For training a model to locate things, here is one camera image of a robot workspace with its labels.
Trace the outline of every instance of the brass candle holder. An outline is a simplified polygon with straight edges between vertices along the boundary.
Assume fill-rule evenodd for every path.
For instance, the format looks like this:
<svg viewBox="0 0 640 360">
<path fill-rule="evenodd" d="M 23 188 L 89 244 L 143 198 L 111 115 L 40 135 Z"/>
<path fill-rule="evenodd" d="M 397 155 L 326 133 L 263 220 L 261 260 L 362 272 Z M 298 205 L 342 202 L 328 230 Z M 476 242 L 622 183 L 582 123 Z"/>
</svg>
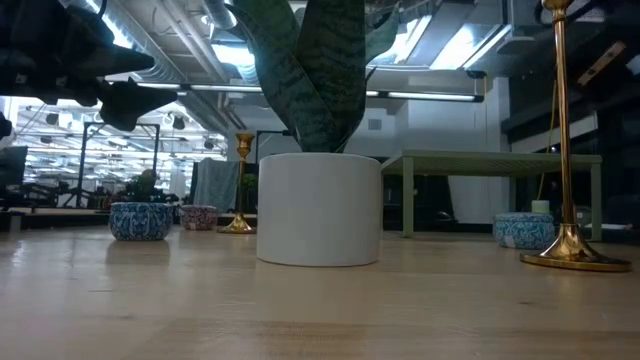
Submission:
<svg viewBox="0 0 640 360">
<path fill-rule="evenodd" d="M 236 192 L 236 216 L 233 218 L 231 224 L 218 229 L 219 233 L 223 234 L 255 234 L 256 229 L 247 224 L 247 220 L 244 218 L 242 212 L 242 183 L 244 179 L 244 168 L 247 163 L 247 155 L 251 152 L 251 142 L 255 136 L 250 133 L 236 133 L 236 139 L 238 146 L 236 150 L 240 155 L 240 174 L 238 175 L 238 190 Z"/>
<path fill-rule="evenodd" d="M 567 8 L 573 0 L 542 0 L 542 5 L 553 13 L 556 37 L 556 65 L 558 104 L 560 106 L 560 146 L 562 166 L 562 215 L 563 223 L 556 241 L 536 255 L 521 254 L 520 260 L 534 265 L 564 269 L 625 272 L 631 271 L 631 263 L 600 255 L 587 244 L 576 225 L 571 195 L 571 149 L 569 134 L 569 105 L 567 102 L 567 61 L 565 26 Z"/>
</svg>

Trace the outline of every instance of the candle holder base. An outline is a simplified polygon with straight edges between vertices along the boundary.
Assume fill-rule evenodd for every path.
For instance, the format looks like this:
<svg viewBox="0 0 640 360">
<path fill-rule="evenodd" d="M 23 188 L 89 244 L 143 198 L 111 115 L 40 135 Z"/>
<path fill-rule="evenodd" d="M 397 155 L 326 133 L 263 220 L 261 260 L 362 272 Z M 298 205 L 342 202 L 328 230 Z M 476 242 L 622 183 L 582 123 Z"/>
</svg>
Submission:
<svg viewBox="0 0 640 360">
<path fill-rule="evenodd" d="M 545 251 L 536 255 L 520 254 L 522 262 L 562 269 L 628 272 L 631 263 L 600 255 L 580 235 L 576 224 L 561 224 L 556 241 Z"/>
<path fill-rule="evenodd" d="M 256 229 L 247 224 L 244 214 L 236 214 L 231 224 L 218 229 L 218 232 L 221 234 L 247 235 L 255 234 Z"/>
</svg>

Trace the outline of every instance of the green table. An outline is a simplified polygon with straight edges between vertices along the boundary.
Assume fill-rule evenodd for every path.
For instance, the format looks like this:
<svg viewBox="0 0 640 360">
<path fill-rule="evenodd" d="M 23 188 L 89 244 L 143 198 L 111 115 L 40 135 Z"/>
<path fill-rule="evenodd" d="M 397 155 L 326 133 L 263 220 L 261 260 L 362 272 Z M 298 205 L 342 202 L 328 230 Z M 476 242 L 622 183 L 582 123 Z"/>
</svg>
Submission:
<svg viewBox="0 0 640 360">
<path fill-rule="evenodd" d="M 573 171 L 591 172 L 591 240 L 602 240 L 602 187 L 599 155 L 572 155 Z M 559 154 L 403 150 L 382 164 L 383 174 L 402 175 L 402 233 L 413 236 L 413 176 L 496 176 L 515 178 L 560 171 Z M 512 184 L 512 196 L 515 185 Z"/>
</svg>

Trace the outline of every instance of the ceramic bowl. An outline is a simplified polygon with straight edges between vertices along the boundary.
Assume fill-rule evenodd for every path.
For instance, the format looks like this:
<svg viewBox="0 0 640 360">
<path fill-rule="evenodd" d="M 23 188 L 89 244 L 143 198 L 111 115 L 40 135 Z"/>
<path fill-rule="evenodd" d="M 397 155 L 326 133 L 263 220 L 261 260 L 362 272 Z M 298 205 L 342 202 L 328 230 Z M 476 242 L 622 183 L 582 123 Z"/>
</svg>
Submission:
<svg viewBox="0 0 640 360">
<path fill-rule="evenodd" d="M 212 230 L 218 225 L 218 210 L 213 206 L 185 205 L 180 208 L 180 222 L 187 230 Z"/>
<path fill-rule="evenodd" d="M 120 241 L 164 240 L 173 224 L 172 207 L 158 203 L 111 205 L 109 228 Z"/>
<path fill-rule="evenodd" d="M 553 216 L 539 213 L 498 214 L 493 237 L 502 247 L 544 250 L 555 240 Z"/>
</svg>

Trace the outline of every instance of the snake plant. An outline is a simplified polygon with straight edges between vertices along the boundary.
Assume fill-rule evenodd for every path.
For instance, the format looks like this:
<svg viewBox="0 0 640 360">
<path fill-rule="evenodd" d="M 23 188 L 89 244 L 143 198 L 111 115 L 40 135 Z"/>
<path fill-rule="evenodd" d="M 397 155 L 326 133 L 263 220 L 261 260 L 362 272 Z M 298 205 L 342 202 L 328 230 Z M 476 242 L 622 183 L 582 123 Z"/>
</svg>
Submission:
<svg viewBox="0 0 640 360">
<path fill-rule="evenodd" d="M 366 107 L 366 66 L 396 37 L 398 6 L 309 0 L 302 25 L 287 0 L 226 5 L 244 29 L 264 96 L 305 152 L 342 152 Z"/>
</svg>

